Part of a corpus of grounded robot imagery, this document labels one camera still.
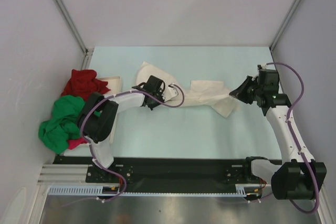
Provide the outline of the cream white t shirt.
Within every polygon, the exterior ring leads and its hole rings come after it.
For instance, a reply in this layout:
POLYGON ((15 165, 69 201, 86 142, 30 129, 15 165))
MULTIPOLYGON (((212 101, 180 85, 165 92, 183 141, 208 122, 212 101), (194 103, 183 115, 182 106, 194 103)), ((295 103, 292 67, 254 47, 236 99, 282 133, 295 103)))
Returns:
MULTIPOLYGON (((173 83, 182 87, 171 74, 145 61, 137 71, 135 84, 147 82, 151 75, 163 80, 167 86, 173 83)), ((192 80, 190 86, 182 90, 185 97, 182 106, 208 105, 224 118, 237 110, 237 102, 229 95, 230 89, 224 81, 192 80)))

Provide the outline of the dark red t shirt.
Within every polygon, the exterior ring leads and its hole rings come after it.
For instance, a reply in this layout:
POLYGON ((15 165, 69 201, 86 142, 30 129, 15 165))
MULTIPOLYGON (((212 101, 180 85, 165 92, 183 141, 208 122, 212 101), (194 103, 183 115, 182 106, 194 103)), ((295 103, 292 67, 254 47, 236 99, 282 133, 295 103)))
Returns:
POLYGON ((61 96, 71 95, 87 101, 92 93, 106 94, 110 91, 107 81, 97 79, 97 72, 91 69, 72 69, 71 77, 64 87, 61 96))

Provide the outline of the green t shirt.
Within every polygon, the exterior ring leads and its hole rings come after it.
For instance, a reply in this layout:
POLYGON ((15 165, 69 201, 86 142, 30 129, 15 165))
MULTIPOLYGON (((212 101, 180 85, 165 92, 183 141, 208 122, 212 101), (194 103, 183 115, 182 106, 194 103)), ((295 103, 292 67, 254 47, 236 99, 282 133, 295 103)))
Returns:
POLYGON ((68 148, 68 140, 82 138, 76 120, 85 101, 81 97, 66 95, 54 102, 51 118, 43 121, 38 137, 44 145, 56 154, 68 148))

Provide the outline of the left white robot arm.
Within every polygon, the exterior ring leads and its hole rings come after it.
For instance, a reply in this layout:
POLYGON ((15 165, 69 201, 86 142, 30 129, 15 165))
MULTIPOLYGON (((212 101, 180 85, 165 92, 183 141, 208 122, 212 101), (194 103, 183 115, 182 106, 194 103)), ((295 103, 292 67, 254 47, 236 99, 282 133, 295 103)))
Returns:
POLYGON ((77 127, 90 149, 94 164, 99 166, 98 176, 105 182, 115 178, 116 169, 111 166, 114 158, 110 151, 110 135, 119 113, 132 108, 147 106, 151 110, 164 102, 163 80, 150 76, 132 89, 103 96, 94 92, 85 102, 77 117, 77 127))

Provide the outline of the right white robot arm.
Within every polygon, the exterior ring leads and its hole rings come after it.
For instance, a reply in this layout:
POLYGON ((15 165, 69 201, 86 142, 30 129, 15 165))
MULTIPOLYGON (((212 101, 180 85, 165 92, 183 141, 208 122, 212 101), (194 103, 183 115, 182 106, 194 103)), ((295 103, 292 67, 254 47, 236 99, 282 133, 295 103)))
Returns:
POLYGON ((256 103, 261 108, 281 153, 281 165, 264 157, 249 158, 250 165, 242 169, 242 176, 249 183, 263 179, 279 200, 318 201, 327 168, 308 151, 293 118, 293 104, 286 94, 279 92, 279 84, 277 70, 259 68, 255 77, 247 76, 230 93, 245 104, 256 103))

